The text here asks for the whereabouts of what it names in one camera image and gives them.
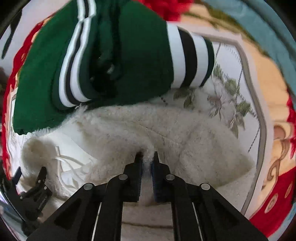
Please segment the light blue quilt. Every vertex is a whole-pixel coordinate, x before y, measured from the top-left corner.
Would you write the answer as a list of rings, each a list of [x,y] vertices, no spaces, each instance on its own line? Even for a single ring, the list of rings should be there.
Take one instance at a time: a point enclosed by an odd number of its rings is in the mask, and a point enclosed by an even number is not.
[[[265,1],[204,1],[233,18],[278,65],[295,89],[295,39],[280,16]]]

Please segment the green striped knit sweater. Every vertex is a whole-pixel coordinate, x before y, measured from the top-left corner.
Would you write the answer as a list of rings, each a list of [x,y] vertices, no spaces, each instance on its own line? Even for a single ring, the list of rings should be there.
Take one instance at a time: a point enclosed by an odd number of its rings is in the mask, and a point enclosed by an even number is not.
[[[13,128],[59,126],[75,109],[131,105],[201,87],[213,45],[137,1],[70,1],[41,27],[18,77]]]

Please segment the white fluffy fleece garment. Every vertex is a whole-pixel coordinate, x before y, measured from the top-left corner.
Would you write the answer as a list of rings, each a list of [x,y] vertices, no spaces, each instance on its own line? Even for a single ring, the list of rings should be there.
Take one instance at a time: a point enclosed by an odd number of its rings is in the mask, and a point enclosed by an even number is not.
[[[84,183],[99,185],[121,174],[136,153],[144,155],[140,200],[123,208],[122,240],[172,240],[171,207],[156,204],[149,166],[154,152],[171,172],[191,184],[209,183],[241,209],[252,184],[255,163],[232,131],[232,96],[217,77],[190,91],[170,91],[174,104],[156,101],[128,106],[79,109],[53,130],[35,132],[23,145],[21,191],[33,187],[42,167],[53,192],[43,211],[48,218]]]

